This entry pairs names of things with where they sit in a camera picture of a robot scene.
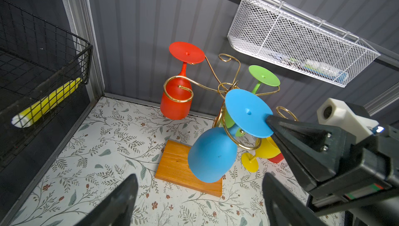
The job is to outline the gold rack with wooden base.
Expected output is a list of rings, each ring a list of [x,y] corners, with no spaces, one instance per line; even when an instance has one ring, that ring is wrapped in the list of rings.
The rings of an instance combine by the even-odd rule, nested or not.
[[[219,81],[219,86],[222,87],[223,90],[220,91],[218,89],[212,89],[208,88],[186,76],[181,76],[181,75],[176,75],[172,76],[171,78],[167,79],[164,83],[163,86],[163,94],[165,94],[169,99],[179,102],[179,103],[185,103],[188,101],[193,100],[194,97],[194,92],[192,89],[183,87],[179,85],[178,87],[181,89],[184,89],[186,91],[189,91],[191,94],[191,97],[186,100],[179,100],[171,97],[168,92],[166,91],[166,85],[173,79],[176,78],[184,78],[188,80],[191,84],[195,84],[196,86],[208,90],[208,91],[214,91],[219,93],[220,95],[224,95],[228,92],[226,85],[228,83],[223,83]],[[210,194],[213,196],[222,196],[222,180],[218,180],[216,182],[211,182],[211,183],[205,183],[203,181],[200,181],[198,178],[194,176],[192,171],[189,168],[188,164],[188,154],[190,151],[191,147],[190,146],[184,146],[181,143],[177,143],[172,140],[167,140],[166,147],[165,147],[165,154],[166,156],[161,159],[160,162],[160,170],[156,172],[156,178],[161,179],[163,181],[171,182],[177,185],[181,185],[186,188],[190,188],[193,190],[197,190],[206,194]]]

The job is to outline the blue wine glass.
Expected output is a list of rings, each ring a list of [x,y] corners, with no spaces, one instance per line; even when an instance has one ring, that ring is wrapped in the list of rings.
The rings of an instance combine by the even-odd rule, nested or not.
[[[236,132],[257,137],[255,148],[261,140],[273,135],[267,118],[273,114],[269,106],[255,94],[233,89],[225,95],[221,127],[213,127],[198,137],[188,154],[188,165],[193,175],[202,182],[214,183],[233,166],[239,141]]]

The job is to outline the red-orange wine glass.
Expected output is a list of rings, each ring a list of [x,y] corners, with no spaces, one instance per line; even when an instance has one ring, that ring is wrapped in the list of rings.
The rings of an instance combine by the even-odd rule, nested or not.
[[[173,57],[183,62],[181,72],[179,73],[181,76],[186,76],[188,64],[198,64],[205,60],[204,52],[190,43],[174,42],[169,46],[169,51]],[[190,92],[179,88],[179,85],[189,89],[192,88],[191,83],[188,80],[184,78],[176,78],[166,85],[166,91],[175,99],[189,99],[191,97]],[[163,94],[160,108],[163,115],[168,119],[181,120],[189,114],[191,104],[191,101],[185,103],[175,102]]]

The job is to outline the yellow wine glass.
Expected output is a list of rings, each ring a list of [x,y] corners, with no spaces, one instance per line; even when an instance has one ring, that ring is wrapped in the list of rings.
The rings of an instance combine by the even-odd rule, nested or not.
[[[257,158],[274,158],[280,153],[281,150],[278,148],[278,146],[271,137],[263,138],[261,140],[260,147],[255,150],[255,155],[252,155],[250,153],[244,153],[241,157],[241,162],[247,171],[255,173],[259,169]]]

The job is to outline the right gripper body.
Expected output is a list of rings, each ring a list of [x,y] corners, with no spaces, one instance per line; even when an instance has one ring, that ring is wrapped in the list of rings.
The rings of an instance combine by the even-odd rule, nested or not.
[[[384,207],[399,201],[399,133],[380,125],[359,105],[327,99],[317,110],[318,124],[346,131],[348,155],[339,174],[308,191],[308,207],[319,215]]]

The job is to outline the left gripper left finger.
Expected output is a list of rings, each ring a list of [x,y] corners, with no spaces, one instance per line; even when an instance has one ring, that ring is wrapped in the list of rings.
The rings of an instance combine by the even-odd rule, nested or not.
[[[129,226],[137,193],[137,176],[131,174],[77,225]]]

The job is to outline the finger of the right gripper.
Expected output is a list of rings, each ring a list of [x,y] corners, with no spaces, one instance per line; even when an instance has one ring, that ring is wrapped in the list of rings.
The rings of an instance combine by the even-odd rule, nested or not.
[[[304,150],[294,148],[293,151],[283,148],[281,152],[298,183],[306,191],[311,191],[339,174],[342,159],[348,155],[348,143],[346,140],[343,154],[332,151],[319,153],[308,147]]]
[[[275,115],[270,115],[266,123],[273,131],[271,138],[281,150],[308,147],[319,153],[343,154],[346,151],[346,131],[340,127],[292,121]]]

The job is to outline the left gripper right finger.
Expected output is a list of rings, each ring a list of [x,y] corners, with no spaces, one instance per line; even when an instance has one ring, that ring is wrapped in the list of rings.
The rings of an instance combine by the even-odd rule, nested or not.
[[[271,226],[324,226],[325,223],[306,208],[272,174],[262,181],[265,207]]]

